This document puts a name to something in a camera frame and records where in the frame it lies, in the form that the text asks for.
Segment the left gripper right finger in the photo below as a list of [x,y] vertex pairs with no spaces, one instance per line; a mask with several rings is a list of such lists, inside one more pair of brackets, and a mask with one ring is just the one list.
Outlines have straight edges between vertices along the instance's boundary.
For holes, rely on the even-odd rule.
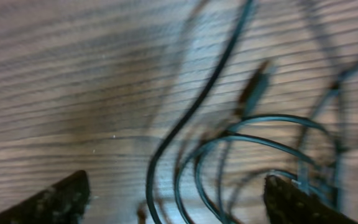
[[263,199],[271,224],[358,224],[275,175],[266,176]]

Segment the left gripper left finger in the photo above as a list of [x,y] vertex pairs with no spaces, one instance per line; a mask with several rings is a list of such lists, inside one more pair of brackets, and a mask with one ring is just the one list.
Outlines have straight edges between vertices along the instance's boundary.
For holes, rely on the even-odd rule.
[[84,170],[78,170],[0,212],[0,224],[79,224],[90,195],[88,175]]

